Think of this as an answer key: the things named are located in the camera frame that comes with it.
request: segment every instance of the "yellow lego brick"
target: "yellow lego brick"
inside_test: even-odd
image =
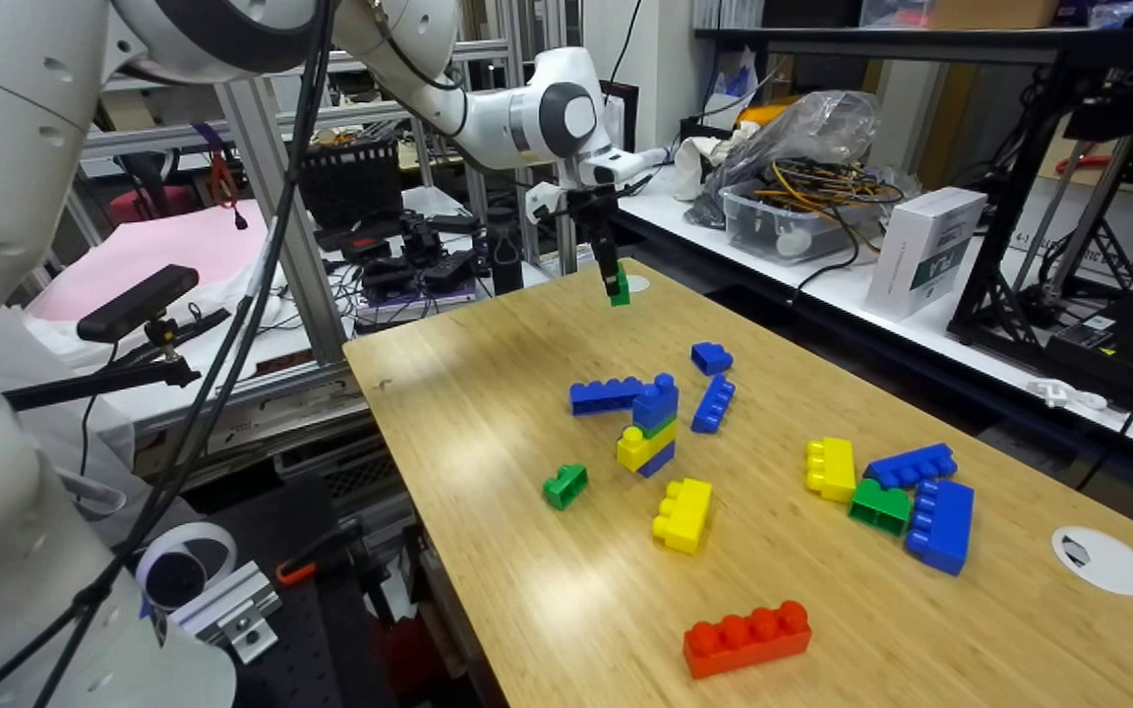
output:
[[[710,516],[715,489],[702,480],[673,480],[647,525],[651,538],[668,552],[694,555]]]
[[[853,496],[853,446],[841,436],[816,436],[805,446],[805,489],[820,501],[844,504]]]
[[[643,440],[643,432],[635,425],[630,425],[616,446],[612,446],[612,462],[624,474],[643,470],[664,446],[676,440],[676,420],[664,425],[655,436]]]

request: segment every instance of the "toy block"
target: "toy block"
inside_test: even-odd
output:
[[[676,379],[655,374],[651,387],[643,387],[641,399],[631,402],[631,425],[643,436],[655,436],[664,425],[676,420],[676,404],[680,404]]]
[[[701,404],[690,415],[690,432],[718,432],[731,399],[735,387],[728,379],[710,379],[707,395],[701,395]]]
[[[853,446],[841,440],[841,436],[816,436],[805,446],[805,455],[801,455],[801,483],[820,496],[820,501],[835,501],[835,504],[844,504],[858,489],[853,480]]]
[[[635,379],[608,379],[608,382],[576,382],[571,387],[571,415],[589,416],[589,415],[608,415],[608,409],[631,409],[641,399]]]
[[[879,455],[866,476],[874,476],[879,489],[915,489],[924,480],[954,476],[954,455],[949,446],[928,446],[900,455]]]
[[[612,462],[624,474],[641,474],[655,453],[676,440],[676,425],[664,425],[655,436],[643,436],[635,425],[622,428]]]
[[[710,516],[710,496],[715,489],[702,480],[668,480],[655,516],[647,525],[651,538],[668,552],[694,555]]]
[[[903,538],[907,555],[942,573],[958,573],[967,563],[970,501],[976,492],[951,480],[920,483]]]
[[[612,265],[612,278],[605,278],[608,307],[630,307],[631,302],[631,285],[622,265]]]
[[[780,610],[753,610],[749,617],[728,614],[725,623],[694,623],[683,635],[688,676],[715,676],[780,658],[797,658],[808,644],[805,610],[781,603]]]
[[[647,464],[641,464],[635,470],[635,476],[655,476],[664,464],[673,464],[673,455],[676,455],[676,440],[673,446],[664,446],[655,455],[647,455]]]
[[[553,510],[571,509],[589,489],[589,474],[582,464],[563,464],[537,492]]]
[[[911,501],[900,489],[879,489],[878,480],[860,480],[848,501],[848,520],[900,534],[911,520]]]
[[[694,371],[707,374],[707,379],[718,379],[718,374],[731,371],[731,353],[728,353],[725,346],[715,346],[715,344],[694,344],[694,346],[690,346],[690,361],[694,361]]]

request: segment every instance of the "wooden table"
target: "wooden table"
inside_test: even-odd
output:
[[[359,340],[347,360],[509,703],[1133,703],[1133,599],[1056,565],[1050,533],[1133,525],[951,425],[630,265],[647,293],[608,311],[593,273]],[[735,353],[718,436],[688,432],[688,346]],[[680,453],[655,480],[612,464],[624,415],[571,416],[565,387],[668,371]],[[801,489],[808,436],[860,462],[949,440],[976,489],[958,577]],[[537,483],[589,470],[575,509]],[[664,480],[715,483],[701,555],[647,538]],[[690,623],[797,599],[805,658],[688,679]]]

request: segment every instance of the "black cable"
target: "black cable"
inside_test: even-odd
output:
[[[91,464],[91,415],[92,415],[96,395],[91,395],[85,409],[82,409],[82,462],[78,462],[78,476],[85,476]]]
[[[224,371],[224,382],[209,404],[209,416],[195,420],[195,432],[187,436],[187,446],[182,446],[182,455],[176,455],[176,476],[167,483],[155,483],[161,489],[161,501],[153,509],[144,509],[144,533],[167,510],[167,504],[182,496],[186,480],[187,480],[187,470],[200,462],[203,453],[203,440],[209,432],[216,428],[241,374],[242,374],[242,361],[251,353],[251,344],[258,335],[258,318],[263,318],[263,307],[272,299],[272,266],[279,265],[281,255],[281,243],[287,243],[287,214],[296,205],[296,194],[300,194],[300,169],[301,169],[301,156],[306,156],[306,137],[315,135],[315,116],[319,116],[319,101],[321,101],[321,83],[327,83],[327,61],[330,61],[330,15],[334,15],[334,0],[327,6],[321,11],[321,27],[319,27],[319,53],[306,61],[301,68],[301,88],[300,88],[300,105],[296,105],[296,137],[290,137],[290,162],[287,162],[287,175],[281,175],[281,194],[279,194],[279,205],[276,205],[276,232],[272,232],[272,243],[268,243],[268,255],[263,255],[263,278],[251,294],[251,315],[249,315],[249,327],[242,327],[242,340],[235,344],[235,353],[231,353],[231,366]]]
[[[3,676],[10,676],[30,653],[40,653],[68,623],[75,617],[75,610],[57,614],[45,628],[40,628],[18,653],[10,653],[0,664],[0,686]]]
[[[315,55],[311,55],[311,63],[306,63],[306,88],[300,92],[300,105],[311,105],[311,109],[296,109],[296,150],[290,150],[290,167],[287,167],[287,190],[281,190],[281,198],[279,198],[279,210],[287,205],[290,210],[290,194],[296,194],[296,184],[300,184],[300,167],[301,167],[301,150],[306,150],[306,137],[301,135],[311,135],[311,125],[315,125],[315,116],[319,116],[319,83],[327,78],[327,55],[330,55],[330,21],[334,21],[334,0],[327,0],[321,6],[321,23],[315,27],[319,37],[315,37]],[[287,236],[287,210],[276,217],[276,236],[272,236],[272,249],[268,249],[268,265],[263,265],[263,273],[258,273],[258,315],[263,315],[263,294],[272,293],[272,273],[276,273],[276,259],[279,259],[279,251],[281,251],[281,236]],[[187,404],[187,415],[186,415],[186,436],[171,446],[171,453],[167,453],[167,464],[166,464],[166,480],[161,483],[153,483],[153,492],[150,492],[150,501],[142,504],[142,510],[138,510],[138,520],[134,520],[134,527],[128,527],[128,534],[113,547],[113,559],[100,565],[100,573],[85,588],[85,592],[78,592],[75,594],[75,603],[43,628],[43,635],[36,635],[3,669],[0,669],[0,679],[3,676],[10,676],[27,658],[36,658],[68,623],[75,623],[78,617],[78,628],[69,635],[69,641],[61,644],[61,653],[57,653],[57,664],[52,669],[52,676],[45,676],[45,686],[54,686],[57,689],[57,679],[61,679],[61,674],[68,674],[68,661],[75,658],[75,649],[78,649],[78,641],[85,639],[85,624],[92,623],[92,614],[96,614],[96,607],[104,603],[104,594],[111,594],[111,588],[113,588],[113,577],[123,573],[123,565],[128,565],[128,555],[142,547],[142,538],[155,527],[155,520],[167,510],[167,504],[182,496],[182,489],[186,489],[186,480],[187,480],[187,464],[182,464],[182,453],[186,447],[200,447],[200,446],[187,446],[193,440],[193,428],[195,428],[195,420],[200,420],[200,415],[209,409],[209,415],[221,415],[224,409],[224,402],[229,402],[229,391],[224,391],[224,399],[216,399],[213,404],[209,404],[209,395],[213,395],[213,387],[216,387],[216,379],[221,379],[221,371],[224,371],[224,360],[229,360],[229,349],[241,344],[241,361],[231,366],[231,371],[242,371],[242,361],[249,361],[249,346],[251,346],[251,340],[254,340],[254,318],[249,318],[249,307],[251,307],[251,315],[254,315],[254,302],[242,294],[241,299],[241,307],[235,307],[235,318],[231,318],[231,327],[229,327],[229,335],[224,335],[224,344],[221,344],[221,349],[216,349],[216,360],[213,360],[213,366],[209,366],[209,374],[203,374],[203,382],[200,382],[200,391],[195,391],[195,399],[193,399],[193,404]]]
[[[82,639],[85,639],[96,607],[100,607],[100,603],[78,610],[78,624],[69,628],[68,644],[57,649],[57,661],[54,661],[54,669],[45,674],[45,686],[43,686],[36,708],[45,708],[45,703],[52,703],[52,698],[54,698],[54,689],[57,689],[69,658],[78,653],[78,644],[82,644]]]
[[[612,68],[608,68],[608,83],[616,78],[616,68],[622,68],[622,61],[630,55],[641,6],[643,6],[643,0],[631,6],[630,27],[622,32],[622,42],[616,42],[616,55],[612,55]]]
[[[860,251],[858,240],[848,240],[848,255],[836,259],[836,265],[826,265],[826,266],[808,273],[808,277],[787,294],[781,307],[793,307],[815,278],[820,278],[820,277],[829,277],[829,273],[853,266],[853,265],[858,265],[858,251]]]
[[[1094,476],[1111,462],[1111,447],[1128,440],[1128,428],[1133,428],[1133,404],[1128,404],[1128,416],[1121,420],[1121,428],[1111,432],[1111,440],[1098,453],[1098,462],[1073,483],[1076,492],[1086,492],[1086,483],[1094,483]]]
[[[427,78],[427,75],[402,53],[402,42],[397,42],[385,27],[376,27],[376,32],[382,32],[385,46],[407,68],[407,75],[414,75],[415,83],[435,88],[435,92],[448,92],[448,95],[461,92],[454,131],[445,135],[445,137],[454,137],[454,135],[470,122],[470,99],[468,99],[465,78],[453,78],[453,83]]]
[[[826,265],[826,266],[808,273],[808,277],[787,294],[781,307],[793,307],[815,278],[820,278],[820,277],[829,277],[829,273],[844,273],[844,266],[858,265],[858,255],[860,255],[860,236],[848,230],[848,219],[844,219],[836,210],[829,210],[829,217],[835,217],[836,230],[848,236],[848,255],[836,259],[836,265]]]

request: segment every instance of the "wire bundle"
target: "wire bundle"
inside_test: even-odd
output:
[[[848,205],[895,205],[903,194],[858,167],[820,162],[772,162],[766,184],[753,190],[757,202],[789,214],[836,214]]]

